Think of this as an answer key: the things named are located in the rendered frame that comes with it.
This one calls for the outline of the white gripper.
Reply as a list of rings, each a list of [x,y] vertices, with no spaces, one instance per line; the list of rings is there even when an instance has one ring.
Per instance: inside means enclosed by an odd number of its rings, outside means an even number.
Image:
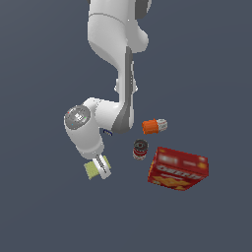
[[[93,162],[102,179],[106,179],[108,176],[111,175],[109,166],[102,155],[96,155],[93,159]]]

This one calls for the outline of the yellow-green sponge block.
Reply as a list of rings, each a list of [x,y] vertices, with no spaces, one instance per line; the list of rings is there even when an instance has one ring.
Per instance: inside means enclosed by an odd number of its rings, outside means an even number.
[[[111,165],[109,164],[106,156],[103,156],[103,157],[104,157],[105,161],[107,162],[107,164],[109,166],[109,169],[110,169]],[[89,161],[89,162],[85,163],[84,167],[85,167],[85,170],[86,170],[86,173],[87,173],[87,176],[88,176],[89,179],[92,179],[92,178],[99,175],[98,170],[96,169],[95,164],[94,164],[93,161]]]

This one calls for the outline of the red-labelled tin can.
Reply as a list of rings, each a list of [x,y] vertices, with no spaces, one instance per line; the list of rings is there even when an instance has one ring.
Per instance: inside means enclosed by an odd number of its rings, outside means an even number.
[[[134,142],[133,147],[133,158],[136,160],[143,160],[146,157],[149,144],[144,139],[137,139]]]

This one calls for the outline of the orange-capped small bottle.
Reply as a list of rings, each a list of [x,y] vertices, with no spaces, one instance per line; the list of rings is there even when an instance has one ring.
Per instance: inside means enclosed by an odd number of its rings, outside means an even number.
[[[167,121],[165,119],[144,121],[142,123],[142,128],[145,135],[157,134],[167,129]]]

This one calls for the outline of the red cracker box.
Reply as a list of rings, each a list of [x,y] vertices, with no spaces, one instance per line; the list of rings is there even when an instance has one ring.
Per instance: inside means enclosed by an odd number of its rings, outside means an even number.
[[[209,176],[206,157],[158,147],[149,169],[150,183],[186,191]]]

